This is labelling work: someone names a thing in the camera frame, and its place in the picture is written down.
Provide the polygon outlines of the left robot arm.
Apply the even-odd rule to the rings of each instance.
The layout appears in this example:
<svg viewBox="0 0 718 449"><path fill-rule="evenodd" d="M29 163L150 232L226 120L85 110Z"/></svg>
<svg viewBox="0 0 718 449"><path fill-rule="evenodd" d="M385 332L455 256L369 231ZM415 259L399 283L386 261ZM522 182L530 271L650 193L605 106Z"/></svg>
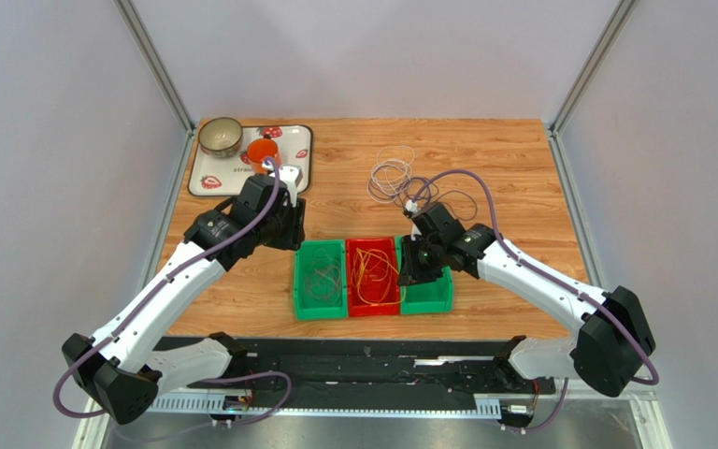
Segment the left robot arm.
<svg viewBox="0 0 718 449"><path fill-rule="evenodd" d="M306 210L297 195L301 177L293 166L254 174L238 196L199 214L137 297L92 336L75 333L64 342L68 370L55 386L56 408L74 416L60 400L60 390L72 379L102 414L125 425L164 393L238 375L247 351L223 332L177 349L156 346L194 299L256 248L300 248Z"/></svg>

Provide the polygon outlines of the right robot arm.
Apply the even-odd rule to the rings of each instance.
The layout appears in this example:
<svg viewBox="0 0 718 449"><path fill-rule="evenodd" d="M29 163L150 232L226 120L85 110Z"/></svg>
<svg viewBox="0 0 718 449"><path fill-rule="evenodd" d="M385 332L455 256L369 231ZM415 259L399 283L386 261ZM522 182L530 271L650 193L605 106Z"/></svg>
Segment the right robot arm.
<svg viewBox="0 0 718 449"><path fill-rule="evenodd" d="M656 348L638 296L576 281L523 253L485 224L464 228L444 204L403 211L412 232L402 239L401 286L430 283L447 269L501 286L549 314L568 337L514 337L495 356L509 376L581 379L611 398L637 381Z"/></svg>

